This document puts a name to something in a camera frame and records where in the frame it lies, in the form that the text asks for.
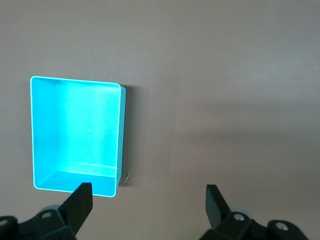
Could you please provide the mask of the teal plastic storage bin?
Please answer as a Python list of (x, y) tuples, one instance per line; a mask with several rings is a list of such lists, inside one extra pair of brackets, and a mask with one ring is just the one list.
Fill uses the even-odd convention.
[(91, 183), (113, 198), (122, 178), (126, 88), (118, 83), (30, 79), (33, 185), (73, 192)]

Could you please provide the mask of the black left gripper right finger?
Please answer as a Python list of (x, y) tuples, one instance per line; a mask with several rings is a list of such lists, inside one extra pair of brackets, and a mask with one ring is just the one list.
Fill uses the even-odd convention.
[(307, 240), (291, 222), (276, 219), (263, 226), (243, 212), (232, 211), (214, 184), (206, 186), (205, 210), (211, 228), (199, 240)]

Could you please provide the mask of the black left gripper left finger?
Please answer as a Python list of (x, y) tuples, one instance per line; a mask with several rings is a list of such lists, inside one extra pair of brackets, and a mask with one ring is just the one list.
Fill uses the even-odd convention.
[(77, 240), (92, 208), (92, 184), (81, 183), (61, 205), (47, 206), (27, 221), (0, 216), (0, 240)]

